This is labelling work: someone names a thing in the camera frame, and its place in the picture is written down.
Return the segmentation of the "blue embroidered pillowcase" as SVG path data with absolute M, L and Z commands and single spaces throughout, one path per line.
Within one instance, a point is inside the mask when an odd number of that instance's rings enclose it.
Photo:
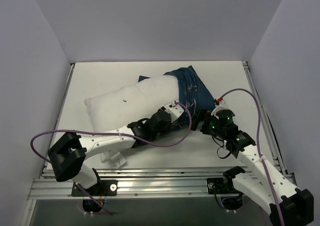
M 140 75 L 137 87 L 156 109 L 173 101 L 185 105 L 192 117 L 202 109 L 215 109 L 214 97 L 191 65 L 153 78 Z

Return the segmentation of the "aluminium front rail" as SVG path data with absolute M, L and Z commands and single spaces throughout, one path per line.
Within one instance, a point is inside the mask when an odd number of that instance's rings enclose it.
M 226 167 L 170 169 L 100 169 L 104 180 L 117 181 L 116 199 L 208 197 L 207 179 L 220 178 Z M 57 182 L 46 170 L 33 180 L 28 200 L 71 200 L 73 182 Z

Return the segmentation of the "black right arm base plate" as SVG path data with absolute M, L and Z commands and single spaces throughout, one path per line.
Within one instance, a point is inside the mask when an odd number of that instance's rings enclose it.
M 242 192 L 228 186 L 223 177 L 210 177 L 206 179 L 207 192 L 210 195 L 239 195 Z

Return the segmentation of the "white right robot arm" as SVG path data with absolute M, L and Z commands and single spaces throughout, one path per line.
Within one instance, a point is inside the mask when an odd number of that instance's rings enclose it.
M 274 226 L 306 226 L 314 221 L 314 196 L 308 189 L 301 190 L 282 175 L 274 165 L 258 151 L 253 138 L 239 130 L 233 122 L 234 113 L 222 109 L 215 113 L 200 109 L 192 118 L 192 130 L 203 122 L 200 131 L 224 142 L 228 150 L 243 163 L 254 178 L 235 166 L 223 173 L 222 186 L 227 192 L 238 191 L 269 216 Z

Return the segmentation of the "aluminium left side rail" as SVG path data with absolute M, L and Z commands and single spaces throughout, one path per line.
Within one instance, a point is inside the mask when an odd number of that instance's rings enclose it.
M 54 125 L 54 130 L 58 129 L 58 126 L 59 126 L 59 123 L 60 123 L 61 115 L 62 115 L 62 112 L 63 112 L 63 108 L 64 108 L 64 104 L 65 104 L 66 97 L 67 97 L 67 94 L 68 94 L 68 90 L 69 90 L 69 87 L 70 87 L 70 83 L 71 83 L 71 80 L 72 80 L 72 76 L 73 76 L 73 73 L 74 73 L 74 70 L 75 70 L 75 66 L 76 66 L 76 63 L 71 63 L 70 64 L 70 70 L 69 70 L 69 73 L 68 73 L 68 76 L 67 76 L 67 80 L 66 80 L 66 83 L 65 83 L 61 104 L 60 104 L 58 115 L 57 115 L 57 118 L 56 118 L 56 121 L 55 121 L 55 125 Z M 56 135 L 56 133 L 52 133 L 51 134 L 48 149 L 53 145 L 53 143 L 55 141 L 54 140 L 55 139 L 55 135 Z M 43 163 L 40 175 L 42 175 L 43 172 L 45 170 L 47 170 L 47 165 L 48 165 L 47 162 Z

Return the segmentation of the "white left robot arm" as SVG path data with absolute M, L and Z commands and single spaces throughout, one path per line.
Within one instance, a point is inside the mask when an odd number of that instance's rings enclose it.
M 57 182 L 72 180 L 90 196 L 100 192 L 101 183 L 96 171 L 84 161 L 102 153 L 121 152 L 154 142 L 183 114 L 177 106 L 159 109 L 151 118 L 132 122 L 106 135 L 64 133 L 49 149 L 48 156 Z

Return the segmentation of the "aluminium rail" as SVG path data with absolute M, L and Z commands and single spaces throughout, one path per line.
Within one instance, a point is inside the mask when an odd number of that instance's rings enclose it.
M 220 178 L 226 167 L 170 169 L 100 169 L 104 180 L 117 181 L 116 199 L 208 197 L 207 179 Z M 71 200 L 73 182 L 57 182 L 46 170 L 33 180 L 28 200 Z
M 71 63 L 70 64 L 70 70 L 69 70 L 69 73 L 68 73 L 68 76 L 67 76 L 67 80 L 66 80 L 66 83 L 65 83 L 61 104 L 60 104 L 58 115 L 57 115 L 57 118 L 56 118 L 56 121 L 55 121 L 55 125 L 54 125 L 54 130 L 58 129 L 58 126 L 59 126 L 59 123 L 60 123 L 61 115 L 62 115 L 62 112 L 63 112 L 63 108 L 64 108 L 64 104 L 65 104 L 66 97 L 67 97 L 67 94 L 68 94 L 68 90 L 69 90 L 69 87 L 70 87 L 70 83 L 71 83 L 71 80 L 72 80 L 72 76 L 73 76 L 73 73 L 74 73 L 74 70 L 75 70 L 75 66 L 76 66 L 76 63 Z M 48 149 L 53 145 L 53 143 L 55 141 L 54 140 L 55 139 L 55 135 L 56 135 L 56 133 L 52 133 L 51 134 Z M 47 165 L 48 165 L 47 162 L 43 163 L 40 175 L 42 175 L 43 172 L 45 170 L 47 170 Z
M 272 155 L 273 161 L 276 161 L 275 165 L 278 167 L 278 170 L 282 174 L 287 175 L 288 172 L 281 155 L 281 150 L 277 141 L 277 137 L 274 133 L 269 116 L 261 103 L 261 99 L 254 85 L 251 72 L 249 69 L 249 63 L 247 61 L 243 61 L 242 66 L 250 87 L 250 91 L 255 96 L 258 102 L 258 107 L 260 112 L 259 143 L 260 143 L 261 151 L 262 152 L 269 151 L 269 153 Z

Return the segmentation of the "aluminium right side rail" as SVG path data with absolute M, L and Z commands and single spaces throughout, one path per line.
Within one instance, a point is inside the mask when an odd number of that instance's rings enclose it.
M 277 137 L 274 133 L 269 116 L 261 103 L 261 99 L 254 85 L 251 72 L 249 69 L 249 63 L 247 61 L 243 61 L 242 66 L 250 87 L 250 91 L 255 96 L 258 102 L 258 107 L 260 112 L 259 143 L 260 143 L 261 151 L 262 152 L 269 151 L 269 153 L 272 155 L 273 161 L 276 161 L 275 165 L 278 167 L 278 170 L 282 174 L 287 175 L 288 172 L 281 155 L 281 150 L 277 141 Z

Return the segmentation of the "white pillow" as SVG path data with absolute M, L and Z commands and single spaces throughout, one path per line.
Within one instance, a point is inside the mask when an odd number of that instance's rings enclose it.
M 94 132 L 109 132 L 149 118 L 179 99 L 178 79 L 162 75 L 144 79 L 84 100 Z

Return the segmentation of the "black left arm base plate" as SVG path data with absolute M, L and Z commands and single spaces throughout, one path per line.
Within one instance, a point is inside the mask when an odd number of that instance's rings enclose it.
M 94 197 L 100 197 L 100 196 L 116 196 L 118 190 L 118 181 L 115 179 L 103 179 L 98 184 L 88 188 L 84 189 L 85 192 L 87 192 L 89 195 Z M 76 183 L 73 183 L 72 190 L 71 190 L 71 196 L 72 197 L 86 197 L 86 194 L 81 191 L 77 186 Z

